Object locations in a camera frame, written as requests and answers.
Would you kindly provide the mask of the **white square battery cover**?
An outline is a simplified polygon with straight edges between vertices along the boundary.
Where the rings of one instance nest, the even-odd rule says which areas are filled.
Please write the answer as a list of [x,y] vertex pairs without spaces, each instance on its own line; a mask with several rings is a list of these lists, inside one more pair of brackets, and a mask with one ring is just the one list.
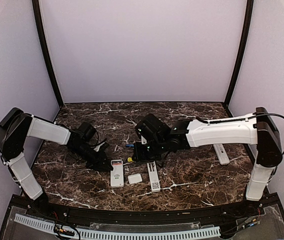
[[129,175],[127,179],[130,185],[141,183],[143,181],[143,178],[140,173]]

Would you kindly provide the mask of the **yellow handled screwdriver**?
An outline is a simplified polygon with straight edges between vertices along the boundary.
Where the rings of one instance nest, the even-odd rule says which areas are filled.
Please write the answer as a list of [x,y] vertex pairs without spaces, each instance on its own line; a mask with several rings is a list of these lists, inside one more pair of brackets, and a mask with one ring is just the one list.
[[135,162],[135,160],[134,160],[132,157],[128,157],[128,158],[127,158],[127,161],[128,161],[129,163],[134,163],[134,162]]

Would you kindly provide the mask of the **white TCL air-conditioner remote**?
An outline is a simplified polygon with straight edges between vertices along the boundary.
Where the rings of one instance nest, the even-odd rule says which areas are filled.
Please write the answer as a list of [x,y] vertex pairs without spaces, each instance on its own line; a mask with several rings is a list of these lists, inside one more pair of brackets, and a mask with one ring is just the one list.
[[122,165],[111,165],[113,170],[110,171],[110,186],[112,188],[121,188],[124,186],[124,169]]

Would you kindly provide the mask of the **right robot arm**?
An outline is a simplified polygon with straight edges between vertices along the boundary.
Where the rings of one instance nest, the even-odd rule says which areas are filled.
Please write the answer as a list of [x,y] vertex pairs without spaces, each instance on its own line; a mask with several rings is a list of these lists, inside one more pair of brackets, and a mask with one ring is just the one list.
[[284,149],[280,132],[272,119],[274,116],[264,107],[258,107],[254,113],[243,116],[209,120],[196,117],[168,126],[150,113],[135,126],[140,141],[133,144],[132,160],[162,161],[164,154],[206,145],[255,145],[257,157],[245,200],[237,205],[237,213],[248,217],[256,210],[256,202],[262,198],[272,173],[283,160]]

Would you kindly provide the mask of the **slim white remote control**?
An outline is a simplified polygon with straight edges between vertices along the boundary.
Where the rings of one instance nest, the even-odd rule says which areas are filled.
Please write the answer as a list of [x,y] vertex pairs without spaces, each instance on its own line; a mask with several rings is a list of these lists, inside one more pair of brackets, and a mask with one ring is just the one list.
[[152,193],[157,193],[161,190],[156,162],[148,162],[147,170],[149,175],[150,187]]

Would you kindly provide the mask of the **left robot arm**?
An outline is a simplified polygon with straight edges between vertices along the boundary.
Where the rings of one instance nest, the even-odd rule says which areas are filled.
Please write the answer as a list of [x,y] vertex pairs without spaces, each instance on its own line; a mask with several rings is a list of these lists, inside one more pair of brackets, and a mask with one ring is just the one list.
[[56,122],[48,121],[14,107],[0,121],[0,158],[8,167],[12,178],[33,203],[33,210],[42,218],[49,218],[52,206],[44,199],[45,190],[36,180],[25,157],[25,143],[28,138],[37,139],[67,150],[85,161],[86,168],[97,172],[110,172],[114,168],[105,152],[108,148],[104,139],[91,144],[98,134],[92,124],[83,122],[78,128],[69,129]]

